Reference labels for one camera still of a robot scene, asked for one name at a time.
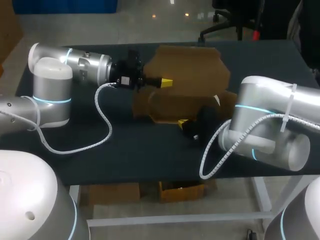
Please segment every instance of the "cardboard box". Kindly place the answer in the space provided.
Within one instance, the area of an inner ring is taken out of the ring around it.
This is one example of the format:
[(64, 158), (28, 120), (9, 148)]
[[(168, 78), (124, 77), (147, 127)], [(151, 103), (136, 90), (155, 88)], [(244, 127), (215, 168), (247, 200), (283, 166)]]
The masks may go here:
[(139, 183), (90, 185), (88, 198), (90, 206), (136, 202), (140, 200)]
[(159, 182), (161, 203), (194, 201), (204, 196), (205, 185), (199, 182)]
[(232, 116), (237, 95), (225, 91), (230, 72), (215, 48), (162, 45), (143, 72), (147, 78), (171, 79), (173, 86), (145, 87), (136, 93), (132, 104), (136, 118), (150, 116), (156, 123), (176, 124), (195, 119), (202, 106), (215, 107), (222, 120)]
[(0, 63), (3, 63), (23, 36), (11, 0), (0, 0)]

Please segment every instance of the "blue container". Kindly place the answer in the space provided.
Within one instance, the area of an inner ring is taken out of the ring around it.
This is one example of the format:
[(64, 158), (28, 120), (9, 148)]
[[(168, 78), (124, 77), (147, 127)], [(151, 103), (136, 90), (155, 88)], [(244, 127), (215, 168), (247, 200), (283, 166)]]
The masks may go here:
[(113, 14), (118, 0), (12, 0), (16, 14)]

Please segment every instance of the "concrete floor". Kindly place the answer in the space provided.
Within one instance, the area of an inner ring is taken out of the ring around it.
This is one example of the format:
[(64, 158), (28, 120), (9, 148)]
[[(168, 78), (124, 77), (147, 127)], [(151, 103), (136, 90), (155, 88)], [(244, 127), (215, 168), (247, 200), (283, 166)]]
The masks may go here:
[[(26, 66), (30, 47), (37, 42), (63, 45), (98, 45), (197, 41), (201, 30), (212, 26), (211, 0), (121, 0), (115, 14), (21, 15), (24, 37), (3, 63), (0, 95), (14, 95)], [(246, 30), (244, 38), (251, 37)], [(218, 31), (210, 40), (235, 40), (235, 29)], [(272, 201), (288, 177), (265, 178)], [(257, 211), (249, 179), (219, 179), (218, 190), (202, 200), (160, 204), (154, 198), (139, 203), (95, 206), (93, 217), (232, 213)], [(151, 224), (94, 228), (92, 240), (197, 239), (244, 240), (247, 229), (260, 233), (259, 221)]]

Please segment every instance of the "metal table frame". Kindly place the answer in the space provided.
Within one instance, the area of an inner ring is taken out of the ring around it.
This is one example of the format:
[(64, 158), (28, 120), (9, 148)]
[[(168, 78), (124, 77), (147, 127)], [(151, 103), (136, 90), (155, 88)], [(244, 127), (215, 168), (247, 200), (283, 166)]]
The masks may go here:
[[(120, 226), (120, 225), (140, 225), (140, 224), (163, 224), (163, 223), (188, 223), (188, 222), (214, 222), (214, 221), (234, 221), (234, 220), (254, 220), (261, 219), (263, 229), (266, 230), (271, 220), (278, 215), (308, 184), (316, 175), (291, 176), (284, 186), (278, 199), (271, 204), (270, 197), (263, 177), (252, 177), (254, 192), (260, 211), (242, 213), (219, 213), (219, 214), (192, 214), (192, 215), (164, 215), (164, 216), (140, 216), (123, 218), (105, 218), (87, 220), (90, 228)], [(69, 194), (74, 201), (80, 201), (79, 185), (70, 187)]]

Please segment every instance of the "black tabletop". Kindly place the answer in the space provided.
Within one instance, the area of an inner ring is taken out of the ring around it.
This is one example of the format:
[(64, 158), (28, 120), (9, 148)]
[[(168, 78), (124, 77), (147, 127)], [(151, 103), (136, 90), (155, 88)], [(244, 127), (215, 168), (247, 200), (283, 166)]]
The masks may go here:
[[(195, 43), (161, 43), (195, 46)], [(85, 45), (74, 48), (112, 56), (114, 61), (126, 58), (129, 49), (140, 52), (143, 62), (154, 55), (159, 43), (123, 45)], [(243, 78), (266, 76), (301, 86), (318, 88), (307, 65), (290, 41), (218, 41), (215, 47), (231, 72), (229, 88), (237, 93)], [(100, 141), (108, 133), (94, 105), (96, 86), (77, 85), (72, 88), (70, 122), (63, 127), (44, 129), (49, 144), (61, 151), (77, 149)], [(24, 71), (16, 94), (32, 96), (33, 78)], [(88, 185), (143, 181), (182, 181), (199, 179), (203, 149), (185, 138), (174, 124), (154, 124), (149, 119), (134, 120), (133, 92), (105, 89), (99, 102), (113, 125), (109, 142), (70, 155), (56, 155), (42, 146), (36, 132), (19, 132), (0, 137), (0, 149), (35, 154), (44, 159), (65, 185)], [(232, 154), (215, 178), (318, 175), (320, 174), (319, 136), (308, 132), (311, 153), (299, 172), (279, 169)], [(208, 156), (205, 172), (212, 169), (221, 155)]]

